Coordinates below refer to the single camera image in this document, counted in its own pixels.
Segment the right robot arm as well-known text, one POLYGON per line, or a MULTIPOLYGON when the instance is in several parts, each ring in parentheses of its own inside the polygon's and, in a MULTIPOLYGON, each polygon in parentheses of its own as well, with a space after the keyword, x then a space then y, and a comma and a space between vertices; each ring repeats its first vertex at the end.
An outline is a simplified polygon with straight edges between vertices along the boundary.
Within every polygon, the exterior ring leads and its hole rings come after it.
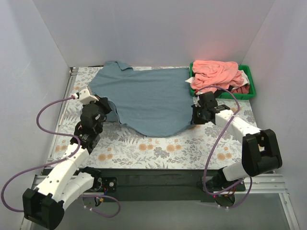
POLYGON ((228 106, 219 105, 213 92, 199 95, 197 104, 192 108, 193 125, 211 122, 230 133, 242 145, 241 160, 219 169, 211 179, 204 179, 204 191, 212 192, 215 188, 227 191, 241 179, 281 168, 283 161, 277 137, 271 129, 262 130, 250 125, 228 106))

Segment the blue-grey t shirt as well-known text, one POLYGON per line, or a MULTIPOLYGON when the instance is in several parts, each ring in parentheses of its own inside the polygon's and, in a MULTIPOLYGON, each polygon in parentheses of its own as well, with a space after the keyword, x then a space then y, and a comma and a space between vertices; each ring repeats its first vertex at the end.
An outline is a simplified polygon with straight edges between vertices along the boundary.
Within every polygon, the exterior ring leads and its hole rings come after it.
POLYGON ((107 62, 88 86, 108 99, 108 121, 164 138, 190 127, 193 99, 185 82, 188 76, 188 68, 135 70, 116 61, 107 62))

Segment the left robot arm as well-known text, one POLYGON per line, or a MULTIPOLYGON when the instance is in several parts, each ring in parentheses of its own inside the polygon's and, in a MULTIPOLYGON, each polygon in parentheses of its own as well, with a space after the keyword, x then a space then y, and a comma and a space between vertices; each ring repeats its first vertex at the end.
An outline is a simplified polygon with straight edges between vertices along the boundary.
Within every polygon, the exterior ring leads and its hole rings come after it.
POLYGON ((65 209, 83 192, 98 191, 102 174, 91 167, 80 169, 100 140, 103 122, 111 112, 107 98, 97 95, 83 103, 80 122, 63 157, 47 177, 23 194, 24 217, 48 230, 62 221, 65 209))

